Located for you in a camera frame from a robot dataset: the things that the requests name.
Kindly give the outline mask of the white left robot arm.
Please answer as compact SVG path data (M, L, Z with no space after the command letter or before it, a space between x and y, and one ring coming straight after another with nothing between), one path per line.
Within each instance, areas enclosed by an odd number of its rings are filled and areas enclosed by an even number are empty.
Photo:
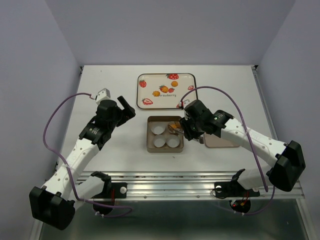
M55 153L63 164L41 187L35 186L29 193L33 218L58 230L66 229L76 210L85 203L97 206L99 210L96 215L106 218L110 217L113 209L118 208L115 205L116 191L112 189L109 175L95 171L82 184L76 186L75 182L110 140L115 128L134 118L136 113L123 96L114 101L98 94L95 101L95 116L81 131L67 158L44 142L44 146Z

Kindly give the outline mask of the metal food tongs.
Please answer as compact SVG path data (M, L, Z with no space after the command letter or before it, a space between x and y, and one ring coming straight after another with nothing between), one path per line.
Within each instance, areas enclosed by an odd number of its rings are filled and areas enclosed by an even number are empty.
M173 127L172 124L169 124L167 127L168 127L168 130L171 134L177 134L177 135L182 136L183 138L186 139L185 133L183 132L183 130L181 128ZM201 145L203 145L205 143L204 138L202 136L200 136L199 138L193 138L192 140L195 142L198 142Z

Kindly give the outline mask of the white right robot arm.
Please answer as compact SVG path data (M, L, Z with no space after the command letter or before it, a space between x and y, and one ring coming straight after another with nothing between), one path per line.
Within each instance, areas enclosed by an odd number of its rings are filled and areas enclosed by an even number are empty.
M241 197L247 191L264 186L290 192L306 168L301 145L296 141L285 143L272 139L245 127L231 114L217 110L212 113L200 100L194 100L184 108L179 121L184 137L199 140L204 134L230 141L254 153L266 162L256 168L243 168L230 181L215 184L218 198Z

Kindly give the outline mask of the orange swirl cookie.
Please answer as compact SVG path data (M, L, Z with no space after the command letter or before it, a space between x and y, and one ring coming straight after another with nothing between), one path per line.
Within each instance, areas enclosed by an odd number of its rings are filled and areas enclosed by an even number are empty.
M167 86L165 86L165 85L161 85L161 86L159 87L159 90L160 90L161 92L163 92L163 93L167 93L167 92L169 91L169 88L168 88Z
M152 95L154 96L154 97L159 97L160 96L160 92L159 91L154 91L153 93L152 93Z
M177 81L172 81L171 82L171 86L172 87L177 87L178 86L178 82Z
M180 124L176 123L176 122L171 122L169 124L169 126L171 126L173 129L179 129L180 128Z

